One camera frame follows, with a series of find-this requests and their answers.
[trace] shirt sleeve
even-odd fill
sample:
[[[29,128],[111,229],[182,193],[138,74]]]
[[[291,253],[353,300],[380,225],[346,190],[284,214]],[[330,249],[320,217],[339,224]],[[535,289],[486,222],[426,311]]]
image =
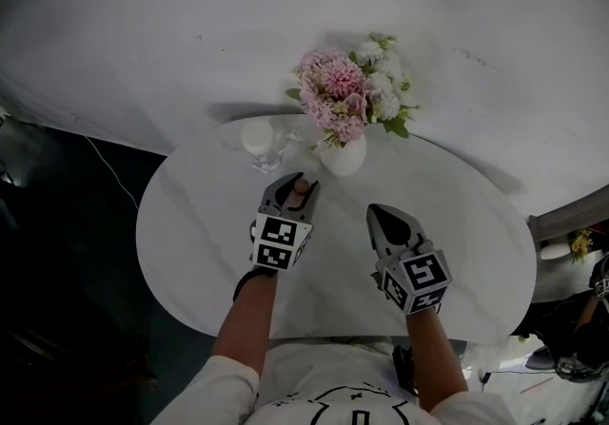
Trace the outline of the shirt sleeve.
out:
[[[213,356],[153,425],[240,425],[253,412],[260,379],[241,362]]]
[[[442,425],[516,425],[503,398],[494,393],[457,393],[436,405],[431,415]]]

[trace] round white table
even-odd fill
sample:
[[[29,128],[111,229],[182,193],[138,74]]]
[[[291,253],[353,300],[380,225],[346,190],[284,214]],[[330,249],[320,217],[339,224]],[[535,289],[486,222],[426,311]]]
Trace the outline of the round white table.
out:
[[[274,172],[251,168],[241,120],[200,133],[148,184],[138,256],[150,290],[172,316],[218,334],[235,285],[252,267],[248,229],[265,187],[303,171],[321,183],[315,229],[298,264],[280,276],[272,338],[405,334],[403,315],[370,278],[376,260],[365,221],[370,203],[412,214],[444,251],[454,281],[439,316],[450,338],[492,343],[518,326],[535,286],[535,248],[524,217],[483,175],[427,141],[372,126],[362,168],[335,178],[310,150],[321,133],[306,116],[267,119],[304,138],[290,144]]]

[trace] person's right arm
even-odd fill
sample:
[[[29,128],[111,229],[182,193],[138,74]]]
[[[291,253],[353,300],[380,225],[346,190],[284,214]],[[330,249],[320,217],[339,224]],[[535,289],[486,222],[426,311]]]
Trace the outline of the person's right arm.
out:
[[[406,317],[415,363],[419,406],[431,412],[445,399],[467,391],[455,352],[433,308]]]

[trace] white lid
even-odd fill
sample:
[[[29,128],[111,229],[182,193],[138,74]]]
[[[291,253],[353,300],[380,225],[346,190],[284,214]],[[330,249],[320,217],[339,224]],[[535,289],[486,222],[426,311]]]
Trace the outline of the white lid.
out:
[[[241,131],[241,141],[246,151],[254,156],[264,155],[273,147],[273,127],[264,119],[247,121]]]

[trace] black wristband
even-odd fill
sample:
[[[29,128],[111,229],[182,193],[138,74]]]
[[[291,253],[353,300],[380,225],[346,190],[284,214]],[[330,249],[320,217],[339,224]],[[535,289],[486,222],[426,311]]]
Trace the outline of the black wristband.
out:
[[[235,301],[239,296],[239,292],[241,292],[242,288],[246,286],[246,283],[250,281],[252,278],[265,276],[267,278],[273,278],[277,274],[276,269],[264,268],[262,266],[256,266],[251,271],[248,271],[244,274],[244,277],[239,280],[237,283],[237,287],[235,288],[235,293],[232,296],[232,300]]]

